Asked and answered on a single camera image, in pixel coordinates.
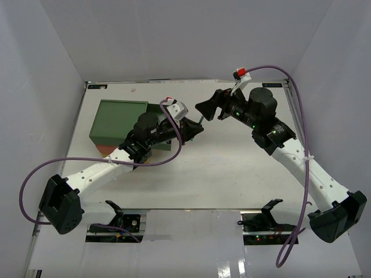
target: white table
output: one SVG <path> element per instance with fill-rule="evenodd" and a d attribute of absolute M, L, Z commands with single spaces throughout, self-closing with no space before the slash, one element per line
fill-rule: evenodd
<path fill-rule="evenodd" d="M 89 139 L 100 100 L 143 100 L 158 103 L 171 96 L 188 105 L 188 118 L 198 121 L 194 108 L 216 89 L 231 83 L 168 82 L 108 84 L 105 90 L 87 90 L 68 156 L 100 156 Z M 245 95 L 261 83 L 251 83 Z M 278 100 L 277 117 L 294 128 L 285 91 L 272 89 Z M 95 192 L 91 200 L 112 200 L 123 208 L 238 209 L 260 208 L 281 198 L 298 206 L 303 189 L 288 171 L 260 149 L 251 130 L 234 119 L 203 122 L 205 131 L 169 164 L 138 168 Z M 152 162 L 175 152 L 156 151 Z M 63 176 L 88 167 L 89 162 L 67 162 Z M 30 269 L 48 277 L 347 277 L 359 275 L 347 234 L 333 244 L 311 231 L 299 237 L 286 265 L 277 270 L 280 246 L 243 247 L 242 230 L 234 225 L 237 212 L 151 211 L 146 235 L 167 235 L 169 240 L 141 244 L 85 243 L 86 226 L 60 236 L 43 226 Z"/>
<path fill-rule="evenodd" d="M 219 88 L 231 83 L 152 83 L 109 84 L 105 90 L 86 91 L 68 156 L 100 156 L 89 138 L 100 100 L 141 100 L 159 103 L 166 96 L 184 102 L 188 118 L 198 121 L 196 103 L 209 99 Z M 261 83 L 251 83 L 251 89 Z M 283 88 L 272 89 L 278 101 L 277 117 L 294 131 L 293 118 Z M 251 138 L 251 129 L 235 119 L 204 120 L 205 131 L 184 146 L 177 159 L 160 167 L 139 168 L 110 182 L 95 192 L 90 200 L 112 200 L 124 208 L 158 209 L 238 209 L 259 208 L 281 198 L 300 203 L 303 188 L 289 172 L 260 149 Z M 154 151 L 151 162 L 170 157 L 172 152 Z M 63 175 L 76 173 L 89 162 L 66 163 Z"/>

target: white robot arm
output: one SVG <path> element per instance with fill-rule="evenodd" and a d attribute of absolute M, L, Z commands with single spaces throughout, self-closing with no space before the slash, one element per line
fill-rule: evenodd
<path fill-rule="evenodd" d="M 182 143 L 203 131 L 200 123 L 186 118 L 188 109 L 182 102 L 169 98 L 165 104 L 177 124 Z M 169 119 L 160 121 L 156 114 L 141 114 L 126 140 L 105 158 L 107 162 L 96 163 L 66 178 L 59 175 L 50 178 L 39 204 L 40 211 L 60 234 L 70 232 L 80 223 L 115 226 L 122 210 L 111 201 L 88 202 L 88 197 L 135 168 L 115 161 L 143 164 L 152 154 L 151 146 L 173 138 L 176 132 Z"/>
<path fill-rule="evenodd" d="M 367 202 L 365 195 L 357 191 L 350 192 L 336 182 L 313 157 L 305 157 L 303 146 L 296 139 L 295 133 L 276 118 L 277 101 L 266 88 L 255 88 L 246 100 L 241 88 L 251 80 L 244 69 L 237 69 L 234 74 L 236 85 L 232 89 L 216 90 L 210 100 L 196 105 L 196 109 L 212 120 L 216 108 L 221 108 L 219 120 L 235 118 L 251 127 L 255 143 L 270 156 L 285 166 L 304 186 L 305 161 L 310 161 L 309 193 L 316 206 L 308 206 L 302 226 L 312 229 L 326 242 L 333 242 L 350 227 L 355 225 Z M 281 199 L 270 201 L 258 215 L 258 221 L 267 226 L 277 224 L 296 225 L 301 207 L 289 207 Z"/>

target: white enclosure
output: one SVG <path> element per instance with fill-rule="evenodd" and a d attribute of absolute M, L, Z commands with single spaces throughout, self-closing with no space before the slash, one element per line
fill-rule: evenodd
<path fill-rule="evenodd" d="M 83 81 L 231 79 L 236 67 L 278 65 L 298 83 L 316 160 L 350 190 L 371 196 L 370 5 L 362 0 L 1 1 L 5 255 L 0 276 L 23 275 L 33 224 L 19 212 L 19 187 L 35 166 L 65 155 Z M 273 70 L 252 76 L 283 78 Z M 24 201 L 33 217 L 46 179 L 58 170 L 47 167 L 28 185 Z M 371 277 L 370 217 L 368 205 L 350 230 L 365 277 Z"/>

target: purple wire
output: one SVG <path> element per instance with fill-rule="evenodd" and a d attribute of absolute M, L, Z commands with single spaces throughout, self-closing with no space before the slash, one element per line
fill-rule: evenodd
<path fill-rule="evenodd" d="M 305 231 L 305 228 L 301 229 L 300 232 L 298 233 L 298 235 L 301 234 L 301 233 L 304 232 L 304 231 Z"/>
<path fill-rule="evenodd" d="M 140 240 L 135 235 L 133 235 L 132 233 L 130 233 L 128 230 L 126 230 L 124 228 L 119 228 L 119 227 L 114 227 L 114 226 L 107 226 L 107 225 L 102 225 L 102 224 L 92 224 L 92 225 L 95 226 L 95 227 L 99 227 L 99 228 L 115 229 L 115 230 L 122 231 L 124 233 L 127 233 L 132 238 L 134 238 L 136 242 L 140 243 Z"/>
<path fill-rule="evenodd" d="M 259 67 L 254 67 L 254 68 L 249 68 L 246 70 L 246 72 L 252 72 L 255 70 L 260 70 L 262 68 L 274 68 L 278 71 L 283 72 L 292 82 L 292 85 L 294 86 L 296 96 L 297 96 L 297 101 L 299 103 L 299 108 L 300 108 L 300 116 L 301 116 L 301 121 L 303 124 L 303 133 L 304 133 L 304 156 L 308 157 L 309 155 L 309 143 L 308 143 L 308 132 L 307 132 L 307 124 L 305 122 L 305 116 L 304 116 L 304 108 L 303 108 L 303 103 L 301 101 L 301 96 L 299 93 L 299 89 L 296 85 L 296 82 L 292 78 L 291 74 L 289 74 L 287 71 L 285 71 L 283 68 L 277 67 L 275 65 L 261 65 Z M 283 244 L 282 248 L 280 249 L 277 260 L 276 260 L 276 267 L 280 268 L 284 263 L 286 262 L 287 258 L 290 255 L 290 252 L 292 248 L 294 247 L 295 241 L 297 239 L 297 236 L 299 235 L 300 227 L 303 223 L 304 215 L 305 215 L 305 207 L 307 205 L 308 201 L 308 194 L 309 194 L 309 160 L 305 161 L 305 181 L 304 181 L 304 196 L 303 196 L 303 204 L 301 205 L 301 212 L 299 216 L 299 220 L 297 222 L 295 230 L 290 234 L 286 242 Z M 281 256 L 283 251 L 285 250 L 286 246 L 289 244 L 289 248 L 285 255 L 283 256 L 282 261 L 280 262 Z"/>
<path fill-rule="evenodd" d="M 180 153 L 181 151 L 181 146 L 182 146 L 182 140 L 181 140 L 181 135 L 179 133 L 179 130 L 178 130 L 178 127 L 177 125 L 175 124 L 173 118 L 170 116 L 170 114 L 168 113 L 168 111 L 165 109 L 165 107 L 163 106 L 163 104 L 167 102 L 167 100 L 162 100 L 160 102 L 160 108 L 162 110 L 162 112 L 165 114 L 165 116 L 169 119 L 169 122 L 170 124 L 173 126 L 174 128 L 174 131 L 176 133 L 176 137 L 178 139 L 178 142 L 179 142 L 179 147 L 178 147 L 178 150 L 177 152 L 171 157 L 171 158 L 168 158 L 164 161 L 161 161 L 161 162 L 156 162 L 156 163 L 150 163 L 150 164 L 140 164 L 140 163 L 132 163 L 132 162 L 124 162 L 124 161 L 120 161 L 120 160 L 111 160 L 111 162 L 113 163 L 117 163 L 117 164 L 123 164 L 123 165 L 130 165 L 130 166 L 135 166 L 135 167 L 152 167 L 152 166 L 159 166 L 159 165 L 163 165 L 167 162 L 170 162 L 172 161 L 174 158 L 176 158 L 178 156 L 178 154 Z M 78 160 L 78 161 L 94 161 L 94 162 L 106 162 L 106 163 L 109 163 L 109 160 L 108 159 L 103 159 L 103 158 L 55 158 L 55 159 L 51 159 L 49 161 L 46 161 L 44 162 L 43 164 L 40 164 L 39 166 L 37 166 L 35 169 L 33 169 L 27 176 L 26 178 L 24 179 L 22 185 L 21 185 L 21 188 L 19 190 L 19 208 L 23 214 L 23 216 L 29 220 L 30 222 L 32 223 L 35 223 L 35 224 L 40 224 L 40 225 L 51 225 L 50 222 L 42 222 L 42 221 L 38 221 L 38 220 L 35 220 L 35 219 L 32 219 L 27 213 L 26 213 L 26 210 L 24 209 L 24 205 L 23 205 L 23 193 L 24 193 L 24 188 L 26 187 L 26 184 L 28 182 L 28 180 L 38 171 L 40 170 L 41 168 L 43 168 L 44 166 L 46 165 L 49 165 L 49 164 L 52 164 L 54 162 L 59 162 L 59 161 L 66 161 L 66 160 Z M 132 234 L 130 234 L 135 240 L 138 241 L 138 239 L 136 237 L 134 237 Z"/>

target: purple cable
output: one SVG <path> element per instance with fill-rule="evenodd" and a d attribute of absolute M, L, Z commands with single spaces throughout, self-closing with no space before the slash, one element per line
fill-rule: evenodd
<path fill-rule="evenodd" d="M 162 112 L 165 114 L 165 116 L 169 119 L 169 122 L 170 124 L 173 126 L 174 128 L 174 131 L 176 133 L 176 137 L 178 139 L 178 142 L 179 142 L 179 147 L 178 147 L 178 150 L 177 152 L 171 157 L 171 158 L 168 158 L 164 161 L 161 161 L 161 162 L 156 162 L 156 163 L 150 163 L 150 164 L 140 164 L 140 163 L 132 163 L 132 162 L 124 162 L 124 161 L 120 161 L 120 160 L 111 160 L 111 162 L 113 163 L 117 163 L 117 164 L 124 164 L 124 165 L 130 165 L 130 166 L 135 166 L 135 167 L 152 167 L 152 166 L 159 166 L 159 165 L 163 165 L 163 164 L 166 164 L 167 162 L 170 162 L 172 161 L 174 158 L 176 158 L 178 156 L 178 154 L 180 153 L 181 151 L 181 146 L 182 146 L 182 140 L 181 140 L 181 135 L 179 133 L 179 130 L 178 130 L 178 127 L 177 125 L 175 124 L 173 118 L 170 116 L 170 114 L 168 113 L 168 111 L 165 109 L 165 107 L 163 106 L 163 104 L 167 102 L 167 100 L 162 100 L 160 102 L 160 108 L 162 110 Z M 28 180 L 38 171 L 40 170 L 41 168 L 43 168 L 44 166 L 46 165 L 49 165 L 51 163 L 54 163 L 54 162 L 59 162 L 59 161 L 66 161 L 66 160 L 80 160 L 80 161 L 94 161 L 94 162 L 106 162 L 106 163 L 109 163 L 110 161 L 108 159 L 103 159 L 103 158 L 55 158 L 55 159 L 51 159 L 49 161 L 46 161 L 44 162 L 43 164 L 40 164 L 39 166 L 37 166 L 35 169 L 33 169 L 27 176 L 26 178 L 24 179 L 22 185 L 21 185 L 21 188 L 19 190 L 19 208 L 23 214 L 23 216 L 29 220 L 30 222 L 32 223 L 35 223 L 35 224 L 40 224 L 40 225 L 51 225 L 50 222 L 42 222 L 42 221 L 38 221 L 38 220 L 35 220 L 35 219 L 32 219 L 27 213 L 26 213 L 26 210 L 24 209 L 24 205 L 23 205 L 23 193 L 24 193 L 24 188 L 26 187 L 26 184 L 28 182 Z M 136 241 L 138 241 L 138 239 L 136 237 L 134 237 L 131 233 L 129 233 L 128 231 L 124 230 L 124 232 L 130 234 L 132 236 L 132 238 L 134 238 Z"/>
<path fill-rule="evenodd" d="M 261 65 L 259 67 L 249 68 L 249 69 L 246 70 L 246 72 L 252 72 L 252 71 L 255 71 L 255 70 L 260 70 L 262 68 L 274 68 L 276 70 L 279 70 L 279 71 L 283 72 L 291 80 L 292 85 L 294 86 L 294 89 L 296 91 L 297 101 L 299 103 L 299 108 L 300 108 L 301 121 L 302 121 L 302 124 L 303 124 L 304 156 L 308 157 L 308 155 L 309 155 L 309 143 L 308 143 L 307 124 L 305 122 L 303 103 L 301 102 L 301 96 L 300 96 L 300 93 L 299 93 L 299 89 L 296 85 L 296 82 L 292 78 L 291 74 L 289 74 L 283 68 L 277 67 L 275 65 Z M 308 201 L 308 194 L 309 194 L 309 160 L 306 160 L 305 161 L 304 196 L 303 196 L 303 204 L 301 205 L 301 212 L 300 212 L 299 220 L 297 222 L 295 230 L 290 234 L 290 236 L 288 237 L 286 242 L 283 244 L 282 248 L 280 249 L 280 251 L 278 253 L 277 260 L 276 260 L 276 267 L 277 268 L 280 268 L 286 262 L 287 258 L 290 255 L 290 252 L 291 252 L 292 248 L 294 247 L 297 236 L 300 233 L 300 227 L 301 227 L 301 224 L 303 223 L 303 219 L 304 219 L 304 215 L 305 215 L 305 207 L 306 207 L 307 201 Z M 287 252 L 285 253 L 285 255 L 283 256 L 282 261 L 280 262 L 281 255 L 282 255 L 283 251 L 285 250 L 285 248 L 288 244 L 289 244 L 289 248 L 288 248 Z"/>
<path fill-rule="evenodd" d="M 102 224 L 92 224 L 92 225 L 95 226 L 95 227 L 99 227 L 99 228 L 115 229 L 115 230 L 122 231 L 124 233 L 127 233 L 132 238 L 134 238 L 136 242 L 140 243 L 140 240 L 135 235 L 133 235 L 132 233 L 130 233 L 128 230 L 126 230 L 124 228 L 119 228 L 119 227 L 114 227 L 114 226 L 107 226 L 107 225 L 102 225 Z"/>
<path fill-rule="evenodd" d="M 298 235 L 301 234 L 301 233 L 304 232 L 304 231 L 305 231 L 305 228 L 301 229 L 300 232 L 298 233 Z"/>

